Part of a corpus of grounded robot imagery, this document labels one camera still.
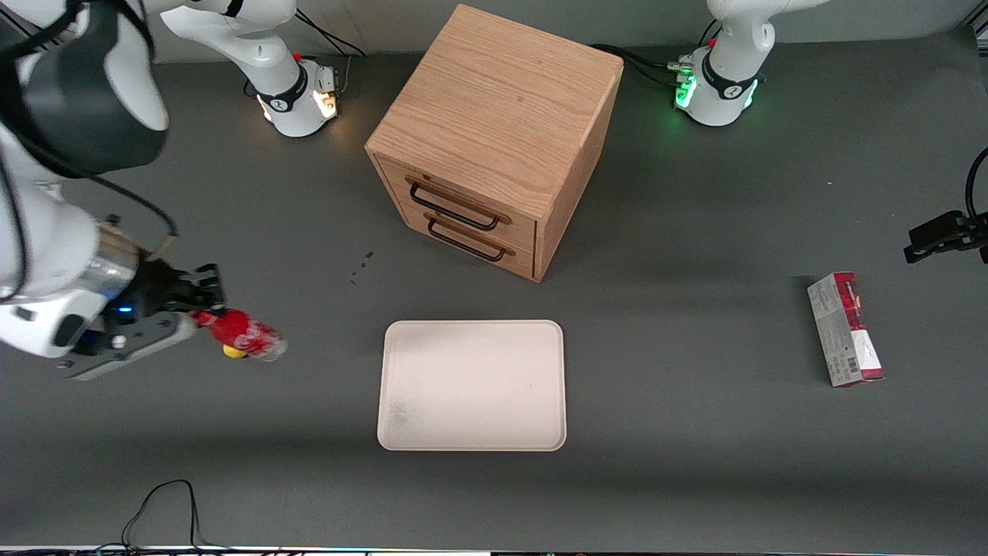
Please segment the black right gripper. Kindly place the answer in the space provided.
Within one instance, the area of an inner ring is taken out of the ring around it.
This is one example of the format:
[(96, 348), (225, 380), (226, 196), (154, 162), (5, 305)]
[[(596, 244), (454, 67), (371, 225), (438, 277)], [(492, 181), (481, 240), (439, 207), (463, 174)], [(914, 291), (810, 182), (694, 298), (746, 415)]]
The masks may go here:
[(225, 288), (218, 265), (205, 264), (190, 273), (177, 270), (162, 259), (142, 260), (134, 281), (133, 302), (138, 317), (162, 312), (225, 312)]

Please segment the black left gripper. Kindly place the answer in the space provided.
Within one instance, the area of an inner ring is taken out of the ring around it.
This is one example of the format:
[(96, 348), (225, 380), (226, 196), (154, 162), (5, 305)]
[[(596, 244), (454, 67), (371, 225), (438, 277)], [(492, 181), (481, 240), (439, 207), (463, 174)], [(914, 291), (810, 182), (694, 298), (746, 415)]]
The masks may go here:
[(949, 251), (977, 250), (983, 264), (987, 258), (987, 215), (966, 217), (961, 211), (944, 212), (911, 229), (904, 248), (907, 264)]

